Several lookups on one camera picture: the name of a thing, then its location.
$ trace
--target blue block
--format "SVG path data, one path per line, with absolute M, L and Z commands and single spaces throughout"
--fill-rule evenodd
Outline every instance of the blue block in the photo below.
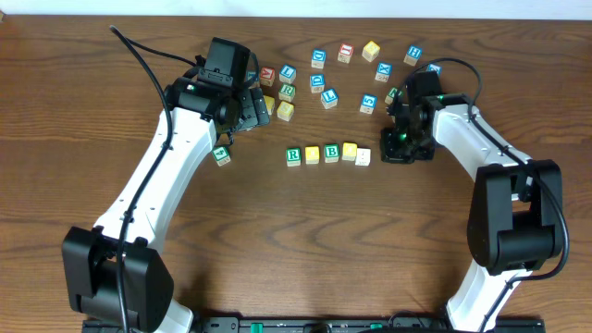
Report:
M 331 103 L 331 102 L 337 101 L 337 99 L 338 99 L 337 93 L 335 92 L 334 89 L 329 89 L 329 90 L 321 93 L 321 95 L 323 96 L 323 100 L 325 101 L 325 103 Z
M 365 94 L 362 98 L 362 105 L 375 108 L 377 100 L 378 98 L 376 98 L 376 96 Z
M 311 75 L 311 86 L 317 87 L 325 85 L 325 76 L 323 74 Z

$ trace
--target alphabet block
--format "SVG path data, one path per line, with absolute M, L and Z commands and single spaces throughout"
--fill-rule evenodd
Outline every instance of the alphabet block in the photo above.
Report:
M 325 163 L 335 163 L 339 161 L 339 146 L 337 144 L 325 145 Z
M 325 89 L 325 76 L 323 74 L 311 75 L 311 93 L 320 93 Z
M 304 152 L 306 154 L 306 164 L 318 164 L 321 158 L 318 147 L 306 147 Z
M 274 85 L 274 80 L 276 80 L 276 71 L 273 68 L 261 68 L 261 74 L 259 74 L 261 84 L 271 87 Z
M 292 116 L 294 116 L 294 105 L 282 101 L 277 107 L 277 117 L 282 120 L 290 121 Z
M 288 167 L 297 167 L 301 163 L 300 148 L 286 149 L 286 160 Z
M 327 53 L 323 50 L 314 50 L 313 51 L 313 68 L 321 68 L 325 66 L 325 58 L 327 57 Z
M 360 112 L 372 115 L 372 112 L 376 107 L 377 101 L 378 99 L 376 98 L 376 96 L 365 94 L 364 97 L 362 97 L 362 105 L 360 105 Z
M 329 89 L 327 91 L 321 92 L 321 103 L 325 109 L 329 109 L 335 105 L 337 105 L 339 97 L 334 89 Z
M 279 72 L 279 81 L 292 84 L 296 80 L 296 68 L 290 65 L 284 65 Z
M 278 95 L 280 100 L 291 103 L 294 100 L 294 96 L 296 95 L 296 87 L 291 84 L 284 83 L 281 85 Z
M 339 48 L 339 55 L 337 57 L 337 60 L 349 64 L 350 60 L 352 60 L 352 55 L 353 46 L 343 43 Z
M 370 41 L 366 46 L 364 46 L 364 50 L 362 51 L 362 56 L 364 59 L 372 62 L 372 60 L 376 59 L 378 53 L 380 52 L 380 46 L 378 44 Z
M 344 161 L 355 161 L 355 156 L 358 152 L 358 145 L 355 143 L 344 142 L 343 143 L 343 157 Z

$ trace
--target wooden table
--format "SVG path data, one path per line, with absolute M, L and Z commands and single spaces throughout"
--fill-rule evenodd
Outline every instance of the wooden table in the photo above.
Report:
M 456 56 L 482 72 L 486 120 L 563 174 L 572 235 L 570 262 L 549 281 L 523 284 L 505 315 L 540 315 L 548 332 L 592 329 L 592 29 L 585 22 L 7 17 L 0 25 L 0 330 L 79 331 L 68 306 L 60 244 L 71 226 L 90 228 L 116 199 L 154 133 L 160 102 L 136 60 L 112 35 L 193 57 L 214 36 L 243 43 L 262 66 L 295 66 L 291 122 L 236 136 L 232 162 L 206 158 L 168 231 L 164 260 L 176 297 L 193 309 L 247 316 L 390 315 L 435 312 L 471 262 L 465 228 L 473 182 L 439 149 L 432 162 L 380 162 L 384 98 L 421 61 Z M 370 40 L 394 65 L 388 83 L 360 56 Z M 356 47 L 337 62 L 341 43 Z M 312 50 L 339 94 L 325 111 L 308 86 Z M 183 63 L 145 56 L 161 84 Z M 472 93 L 465 68 L 444 65 L 449 92 Z M 277 97 L 278 81 L 267 94 Z M 372 116 L 363 93 L 378 96 Z M 357 142 L 370 167 L 286 167 L 292 146 Z M 548 261 L 544 269 L 553 267 Z

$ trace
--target toy block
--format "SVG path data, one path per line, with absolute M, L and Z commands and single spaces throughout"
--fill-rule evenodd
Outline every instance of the toy block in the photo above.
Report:
M 337 144 L 325 145 L 325 163 L 335 163 L 339 161 L 339 146 Z
M 390 88 L 390 91 L 388 92 L 387 98 L 385 98 L 385 103 L 390 105 L 392 104 L 392 101 L 395 99 L 395 92 L 397 91 L 397 88 L 392 87 Z M 403 92 L 399 92 L 399 98 L 403 97 Z
M 218 165 L 221 167 L 230 162 L 230 154 L 228 153 L 228 149 L 226 149 L 226 147 L 214 148 L 212 155 L 214 156 L 216 163 L 218 163 Z
M 405 59 L 403 59 L 403 62 L 407 65 L 415 66 L 420 56 L 422 56 L 422 49 L 420 49 L 417 46 L 411 45 L 409 46 L 409 50 L 407 50 L 407 55 L 405 55 Z
M 362 105 L 360 105 L 360 112 L 372 115 L 372 111 L 374 111 L 377 101 L 378 99 L 376 96 L 364 94 L 364 97 L 362 97 Z
M 313 51 L 313 62 L 311 66 L 313 68 L 320 68 L 323 69 L 325 66 L 325 58 L 327 57 L 327 53 L 323 50 L 314 50 Z
M 434 64 L 429 64 L 429 65 L 427 65 L 427 68 L 425 69 L 425 71 L 429 71 L 429 70 L 433 70 L 433 71 L 437 72 L 438 76 L 440 76 L 440 72 L 442 71 L 442 67 L 440 67 L 438 65 L 434 65 Z
M 267 107 L 267 114 L 269 116 L 274 114 L 274 107 L 276 107 L 276 99 L 269 96 L 263 96 L 265 99 L 265 106 Z
M 318 164 L 321 158 L 321 153 L 316 146 L 304 148 L 304 154 L 306 155 L 306 164 Z
M 277 107 L 277 117 L 282 120 L 290 121 L 292 116 L 294 116 L 294 105 L 282 101 Z
M 344 161 L 355 161 L 355 156 L 358 154 L 358 145 L 355 143 L 344 142 L 343 143 L 343 156 L 341 157 Z
M 296 80 L 296 68 L 290 65 L 284 65 L 279 72 L 279 81 L 292 84 Z
M 246 81 L 250 80 L 253 76 L 256 76 L 255 71 L 254 70 L 249 70 L 247 72 L 247 78 L 244 81 L 246 82 Z M 259 88 L 259 77 L 257 77 L 255 79 L 255 82 L 253 82 L 253 84 L 249 88 Z
M 286 161 L 288 167 L 297 167 L 301 163 L 300 148 L 289 148 L 286 149 Z
M 392 71 L 392 65 L 387 63 L 378 63 L 376 69 L 376 76 L 374 80 L 386 82 L 389 80 L 390 72 Z
M 325 76 L 323 74 L 311 75 L 311 93 L 321 93 L 325 89 Z
M 343 43 L 339 48 L 339 55 L 337 57 L 337 60 L 349 64 L 350 60 L 352 60 L 352 55 L 353 46 Z
M 329 109 L 335 105 L 337 105 L 339 97 L 334 89 L 329 89 L 327 91 L 321 92 L 321 103 L 325 109 Z
M 296 95 L 296 87 L 291 84 L 284 83 L 281 85 L 278 95 L 280 100 L 291 103 L 294 100 L 294 96 Z
M 372 62 L 372 60 L 376 59 L 379 52 L 380 46 L 378 46 L 377 43 L 370 41 L 366 46 L 364 46 L 362 56 L 364 57 L 364 59 L 368 60 L 369 62 Z
M 276 80 L 276 71 L 273 68 L 261 68 L 261 74 L 259 74 L 261 84 L 271 87 L 274 85 L 274 80 Z
M 355 165 L 363 167 L 370 165 L 370 149 L 358 148 L 355 156 Z

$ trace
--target green block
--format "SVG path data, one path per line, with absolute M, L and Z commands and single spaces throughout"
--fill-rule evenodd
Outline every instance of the green block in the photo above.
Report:
M 212 154 L 214 155 L 214 159 L 216 161 L 221 161 L 229 157 L 228 150 L 226 149 L 226 147 L 217 147 L 212 151 Z
M 286 96 L 293 96 L 296 93 L 296 87 L 291 84 L 284 83 L 281 85 L 279 93 L 285 94 Z
M 397 88 L 390 88 L 390 92 L 388 92 L 388 97 L 390 98 L 395 98 L 395 92 L 397 91 Z M 399 97 L 403 96 L 403 92 L 399 92 Z
M 263 333 L 263 324 L 252 323 L 251 333 Z
M 302 160 L 300 154 L 300 148 L 289 148 L 286 150 L 286 160 L 288 161 L 288 167 L 299 166 Z

